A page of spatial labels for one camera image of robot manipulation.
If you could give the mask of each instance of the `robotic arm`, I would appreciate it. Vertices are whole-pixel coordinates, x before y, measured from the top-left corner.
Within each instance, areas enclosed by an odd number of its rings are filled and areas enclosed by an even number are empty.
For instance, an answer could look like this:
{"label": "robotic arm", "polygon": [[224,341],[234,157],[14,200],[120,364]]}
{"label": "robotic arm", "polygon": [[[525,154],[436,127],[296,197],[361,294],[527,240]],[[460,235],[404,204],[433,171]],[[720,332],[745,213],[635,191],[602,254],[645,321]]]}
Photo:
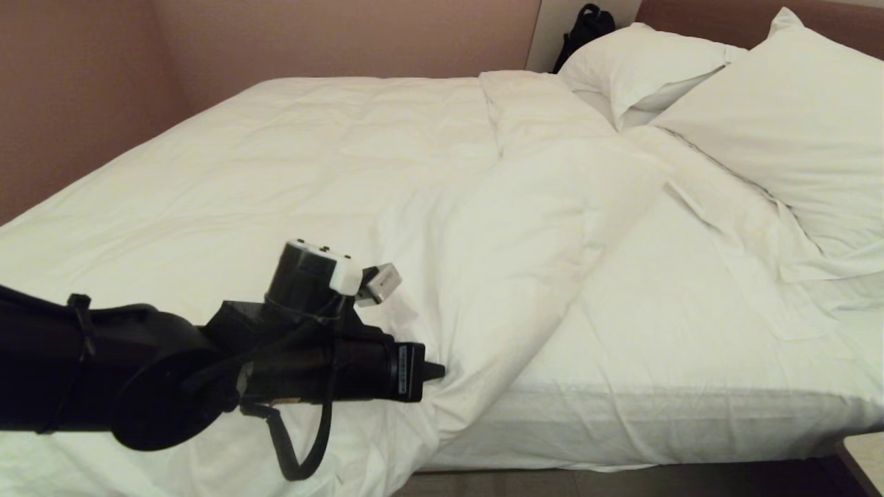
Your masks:
{"label": "robotic arm", "polygon": [[[263,303],[223,302],[205,326],[138,304],[91,310],[0,287],[0,430],[110,431],[136,450],[160,450],[240,407],[270,427],[288,480],[322,461],[334,401],[418,402],[445,376],[420,343],[362,323],[356,303],[381,303],[400,283],[391,264],[366,270],[348,256],[289,242]],[[302,463],[273,404],[321,404]]]}

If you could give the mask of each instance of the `pillow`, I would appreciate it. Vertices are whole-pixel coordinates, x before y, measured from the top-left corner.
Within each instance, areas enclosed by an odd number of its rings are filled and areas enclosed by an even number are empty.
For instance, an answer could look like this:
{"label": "pillow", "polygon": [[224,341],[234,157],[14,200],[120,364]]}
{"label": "pillow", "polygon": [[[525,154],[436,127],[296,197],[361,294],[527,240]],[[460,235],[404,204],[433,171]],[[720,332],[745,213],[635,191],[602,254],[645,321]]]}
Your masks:
{"label": "pillow", "polygon": [[629,107],[660,112],[746,53],[723,43],[657,31],[640,22],[587,43],[559,76],[574,91],[611,101],[614,127]]}
{"label": "pillow", "polygon": [[884,62],[784,9],[766,41],[651,124],[776,203],[784,280],[884,271]]}

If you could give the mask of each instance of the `wall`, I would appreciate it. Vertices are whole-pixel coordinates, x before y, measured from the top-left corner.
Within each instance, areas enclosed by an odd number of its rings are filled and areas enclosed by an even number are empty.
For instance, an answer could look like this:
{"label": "wall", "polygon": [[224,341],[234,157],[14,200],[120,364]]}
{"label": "wall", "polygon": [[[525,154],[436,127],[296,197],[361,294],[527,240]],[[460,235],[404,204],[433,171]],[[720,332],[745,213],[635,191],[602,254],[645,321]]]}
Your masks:
{"label": "wall", "polygon": [[3,0],[0,47],[0,225],[189,115],[149,0]]}
{"label": "wall", "polygon": [[540,0],[156,0],[190,103],[287,76],[523,69]]}
{"label": "wall", "polygon": [[[870,5],[884,8],[884,0],[835,0],[846,4]],[[613,14],[618,27],[628,26],[636,18],[642,0],[592,0],[602,9]],[[715,0],[708,0],[710,8]],[[537,25],[528,55],[528,70],[544,73],[551,71],[559,56],[562,34],[571,31],[580,9],[587,0],[543,0],[537,15]]]}

